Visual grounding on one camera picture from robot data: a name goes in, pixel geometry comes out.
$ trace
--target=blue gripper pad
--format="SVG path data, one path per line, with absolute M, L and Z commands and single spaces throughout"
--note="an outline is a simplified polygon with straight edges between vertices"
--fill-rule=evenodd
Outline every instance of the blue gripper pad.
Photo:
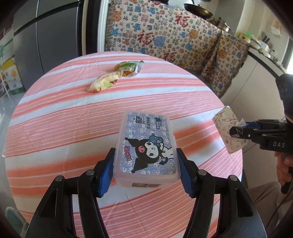
M 180 170 L 181 170 L 181 182 L 184 188 L 184 191 L 192 198 L 193 197 L 193 189 L 192 189 L 192 181 L 191 181 L 191 177 L 181 159 L 180 156 L 178 156 L 178 161 L 179 161 L 179 166 L 180 166 Z
M 98 193 L 100 197 L 103 197 L 106 192 L 108 192 L 110 183 L 113 177 L 113 169 L 114 169 L 114 156 L 115 153 L 113 153 L 111 159 L 109 160 L 108 164 L 105 167 L 105 170 L 101 176 L 100 180 L 100 187 L 98 190 Z

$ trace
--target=cartoon character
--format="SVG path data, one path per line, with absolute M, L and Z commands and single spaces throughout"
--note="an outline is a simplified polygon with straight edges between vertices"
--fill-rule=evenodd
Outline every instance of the cartoon character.
M 167 148 L 162 142 L 154 145 L 153 142 L 148 139 L 139 140 L 126 137 L 125 140 L 127 140 L 130 145 L 135 148 L 135 153 L 137 155 L 133 170 L 131 170 L 132 173 L 147 168 L 148 164 L 154 164 L 158 162 L 160 158 L 162 159 L 162 161 L 159 162 L 160 165 L 165 165 L 169 159 L 174 158 L 172 147 Z
M 152 133 L 151 136 L 149 137 L 149 141 L 151 141 L 156 146 L 160 146 L 160 143 L 162 143 L 164 140 L 162 137 L 160 136 L 158 137 L 154 133 Z

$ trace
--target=metal screw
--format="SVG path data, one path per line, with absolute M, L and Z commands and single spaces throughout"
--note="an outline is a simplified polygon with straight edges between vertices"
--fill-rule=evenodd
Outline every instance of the metal screw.
M 63 179 L 63 176 L 62 176 L 62 175 L 58 175 L 58 176 L 55 178 L 55 180 L 56 180 L 57 182 L 61 181 L 62 179 Z
M 206 175 L 206 174 L 207 174 L 207 172 L 206 172 L 205 170 L 203 170 L 203 169 L 200 169 L 200 170 L 198 171 L 198 173 L 199 173 L 200 175 Z
M 86 175 L 88 176 L 91 176 L 95 173 L 95 171 L 93 171 L 92 169 L 89 169 L 87 172 L 86 172 Z
M 237 177 L 235 175 L 231 175 L 230 179 L 233 180 L 233 181 L 237 181 Z

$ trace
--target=human hand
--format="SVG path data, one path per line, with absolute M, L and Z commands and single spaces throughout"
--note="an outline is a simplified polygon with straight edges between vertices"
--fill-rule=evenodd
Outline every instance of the human hand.
M 292 176 L 288 173 L 289 167 L 293 167 L 293 155 L 288 155 L 283 159 L 281 152 L 275 152 L 275 157 L 278 157 L 277 162 L 277 177 L 279 183 L 283 186 L 285 182 L 291 182 Z

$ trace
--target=pink and white tablecloth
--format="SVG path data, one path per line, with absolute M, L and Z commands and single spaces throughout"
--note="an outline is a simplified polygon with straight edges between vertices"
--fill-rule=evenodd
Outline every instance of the pink and white tablecloth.
M 143 60 L 141 72 L 121 78 L 99 93 L 87 92 L 114 65 Z M 6 172 L 15 203 L 30 222 L 52 180 L 81 175 L 115 147 L 126 109 L 167 114 L 187 158 L 214 176 L 241 176 L 242 153 L 229 155 L 212 122 L 223 107 L 200 80 L 152 56 L 107 52 L 70 60 L 41 77 L 24 95 L 10 121 Z M 98 199 L 110 237 L 182 237 L 194 200 L 181 182 L 166 189 L 122 188 L 111 182 Z M 77 197 L 77 236 L 83 237 Z M 215 232 L 219 196 L 215 196 L 209 236 Z

